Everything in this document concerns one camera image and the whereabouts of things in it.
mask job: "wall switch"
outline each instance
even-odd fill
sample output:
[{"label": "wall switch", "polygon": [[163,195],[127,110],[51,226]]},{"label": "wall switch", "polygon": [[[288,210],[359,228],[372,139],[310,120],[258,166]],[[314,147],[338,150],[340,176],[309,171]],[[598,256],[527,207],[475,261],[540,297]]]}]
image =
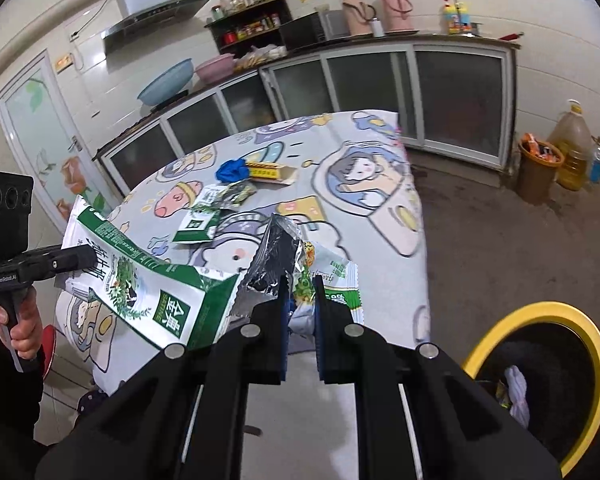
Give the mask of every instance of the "wall switch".
[{"label": "wall switch", "polygon": [[62,70],[70,67],[72,64],[74,64],[74,58],[71,56],[71,54],[64,54],[64,56],[60,57],[54,63],[54,66],[56,67],[56,73],[61,73]]}]

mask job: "pink plastic basin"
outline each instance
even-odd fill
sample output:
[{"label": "pink plastic basin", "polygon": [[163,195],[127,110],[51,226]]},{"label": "pink plastic basin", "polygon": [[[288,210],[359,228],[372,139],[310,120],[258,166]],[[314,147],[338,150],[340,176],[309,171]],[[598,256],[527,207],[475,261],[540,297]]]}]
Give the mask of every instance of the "pink plastic basin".
[{"label": "pink plastic basin", "polygon": [[233,74],[234,64],[233,54],[222,54],[222,56],[213,57],[198,65],[196,74],[204,83],[215,83]]}]

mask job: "brown trash can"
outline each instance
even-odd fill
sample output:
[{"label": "brown trash can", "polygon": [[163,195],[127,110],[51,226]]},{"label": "brown trash can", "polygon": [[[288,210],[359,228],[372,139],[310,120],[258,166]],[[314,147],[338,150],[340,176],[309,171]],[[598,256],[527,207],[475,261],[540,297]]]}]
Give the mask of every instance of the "brown trash can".
[{"label": "brown trash can", "polygon": [[564,155],[554,145],[543,140],[538,140],[538,144],[548,146],[558,156],[558,162],[542,160],[529,152],[521,140],[518,142],[521,156],[516,193],[522,200],[533,205],[544,203],[549,198],[549,188],[555,179],[555,172],[564,162]]}]

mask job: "blue crumpled plastic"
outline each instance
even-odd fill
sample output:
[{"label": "blue crumpled plastic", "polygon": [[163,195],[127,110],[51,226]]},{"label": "blue crumpled plastic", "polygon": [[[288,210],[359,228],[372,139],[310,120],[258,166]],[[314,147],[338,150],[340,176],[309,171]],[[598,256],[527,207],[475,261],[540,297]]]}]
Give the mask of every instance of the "blue crumpled plastic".
[{"label": "blue crumpled plastic", "polygon": [[238,182],[249,177],[249,168],[243,158],[228,160],[216,171],[216,179],[224,184]]}]

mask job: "beige thermos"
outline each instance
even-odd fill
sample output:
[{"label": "beige thermos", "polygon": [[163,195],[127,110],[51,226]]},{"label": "beige thermos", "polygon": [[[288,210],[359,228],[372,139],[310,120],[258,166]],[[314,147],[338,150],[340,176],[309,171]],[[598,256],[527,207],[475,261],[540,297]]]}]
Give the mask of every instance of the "beige thermos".
[{"label": "beige thermos", "polygon": [[342,10],[352,36],[371,34],[370,21],[376,17],[376,9],[362,0],[342,0]]}]

